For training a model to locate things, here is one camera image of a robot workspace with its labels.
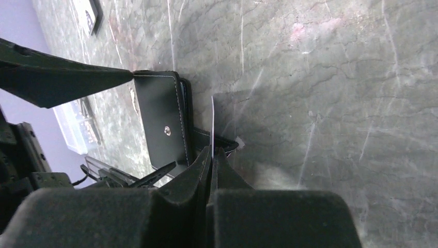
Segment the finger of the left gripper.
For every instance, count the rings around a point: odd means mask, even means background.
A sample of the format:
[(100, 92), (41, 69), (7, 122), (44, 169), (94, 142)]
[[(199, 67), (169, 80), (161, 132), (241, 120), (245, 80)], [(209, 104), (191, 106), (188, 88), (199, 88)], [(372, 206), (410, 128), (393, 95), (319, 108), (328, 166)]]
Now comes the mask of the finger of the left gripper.
[(164, 176), (166, 176), (169, 172), (171, 172), (177, 165), (177, 162), (171, 162), (159, 169), (155, 172), (135, 181), (134, 183), (128, 185), (129, 188), (150, 188)]

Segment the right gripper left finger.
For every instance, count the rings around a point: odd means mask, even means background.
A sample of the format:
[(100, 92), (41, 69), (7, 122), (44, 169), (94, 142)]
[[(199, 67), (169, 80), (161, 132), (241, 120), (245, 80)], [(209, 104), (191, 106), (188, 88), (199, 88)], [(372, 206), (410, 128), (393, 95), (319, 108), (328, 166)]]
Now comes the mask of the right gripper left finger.
[(22, 202), (1, 247), (206, 247), (212, 147), (158, 189), (45, 188)]

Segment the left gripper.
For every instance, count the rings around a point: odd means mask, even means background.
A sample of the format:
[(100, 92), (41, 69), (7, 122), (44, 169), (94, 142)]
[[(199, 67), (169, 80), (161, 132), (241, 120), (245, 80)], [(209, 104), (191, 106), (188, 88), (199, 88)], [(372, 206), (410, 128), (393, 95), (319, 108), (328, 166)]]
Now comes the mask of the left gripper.
[[(38, 107), (52, 108), (133, 79), (125, 69), (56, 57), (1, 39), (1, 89)], [(29, 123), (9, 123), (1, 113), (1, 232), (21, 202), (40, 188), (73, 187), (53, 172)]]

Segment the black leather card holder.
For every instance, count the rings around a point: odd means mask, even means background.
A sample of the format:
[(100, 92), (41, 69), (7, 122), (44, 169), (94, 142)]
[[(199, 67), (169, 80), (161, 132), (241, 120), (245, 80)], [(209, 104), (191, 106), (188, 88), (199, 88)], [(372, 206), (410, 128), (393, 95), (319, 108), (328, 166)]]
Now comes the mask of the black leather card holder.
[(136, 71), (134, 84), (153, 168), (175, 162), (168, 172), (174, 178), (210, 144), (226, 155), (237, 149), (236, 141), (194, 127), (191, 84), (174, 71)]

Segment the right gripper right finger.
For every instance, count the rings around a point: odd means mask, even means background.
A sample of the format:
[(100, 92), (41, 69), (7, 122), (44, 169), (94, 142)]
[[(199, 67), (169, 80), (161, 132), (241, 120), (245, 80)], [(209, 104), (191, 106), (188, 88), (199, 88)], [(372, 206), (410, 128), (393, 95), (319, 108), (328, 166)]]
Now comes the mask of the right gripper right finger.
[(330, 191), (256, 190), (229, 164), (212, 160), (207, 247), (361, 247), (352, 214)]

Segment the silver VIP credit card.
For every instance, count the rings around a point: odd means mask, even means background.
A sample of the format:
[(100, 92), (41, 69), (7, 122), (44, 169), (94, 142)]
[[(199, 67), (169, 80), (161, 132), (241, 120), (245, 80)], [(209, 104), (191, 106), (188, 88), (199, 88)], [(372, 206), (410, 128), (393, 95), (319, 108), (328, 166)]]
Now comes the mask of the silver VIP credit card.
[(211, 148), (211, 158), (214, 159), (215, 154), (215, 144), (214, 144), (214, 124), (215, 124), (215, 108), (214, 108), (214, 97), (211, 96), (211, 128), (210, 128), (210, 148)]

